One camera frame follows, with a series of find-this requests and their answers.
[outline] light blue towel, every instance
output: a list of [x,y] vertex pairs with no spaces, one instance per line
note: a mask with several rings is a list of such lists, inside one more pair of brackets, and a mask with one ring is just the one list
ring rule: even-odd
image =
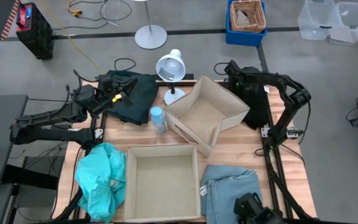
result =
[[110,222],[124,201],[125,166],[126,154],[109,143],[95,146],[78,161],[75,180],[83,191],[78,205],[93,220]]
[[200,186],[201,213],[208,224],[238,224],[236,199],[254,192],[262,199],[256,172],[243,167],[208,165]]

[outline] plastic water bottle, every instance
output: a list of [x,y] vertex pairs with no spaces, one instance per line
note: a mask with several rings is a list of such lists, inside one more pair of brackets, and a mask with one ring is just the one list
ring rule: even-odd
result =
[[154,130],[157,134],[163,134],[167,131],[165,127],[165,119],[162,114],[162,109],[159,106],[154,106],[150,110],[152,115],[152,123],[154,124]]

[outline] desk lamp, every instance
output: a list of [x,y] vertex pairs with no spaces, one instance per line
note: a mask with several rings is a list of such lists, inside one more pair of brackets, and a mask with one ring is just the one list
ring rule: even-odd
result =
[[186,73],[185,63],[181,59],[180,50],[173,49],[168,55],[163,56],[158,60],[155,69],[163,82],[170,82],[170,90],[164,95],[166,105],[170,105],[185,95],[183,90],[173,86],[173,83],[182,80]]

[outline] blue bottle cap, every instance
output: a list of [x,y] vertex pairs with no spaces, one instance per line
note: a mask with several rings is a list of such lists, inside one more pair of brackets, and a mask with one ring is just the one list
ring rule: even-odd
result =
[[162,114],[162,109],[159,106],[154,106],[151,110],[150,110],[150,114],[152,116],[160,116]]

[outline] beige box flap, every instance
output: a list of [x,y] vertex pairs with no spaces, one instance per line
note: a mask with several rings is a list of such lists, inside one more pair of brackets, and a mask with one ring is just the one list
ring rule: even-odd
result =
[[189,142],[197,143],[197,149],[208,157],[219,132],[239,125],[249,107],[209,76],[202,75],[189,94],[164,110],[168,126]]
[[195,145],[130,147],[125,222],[165,222],[200,217]]

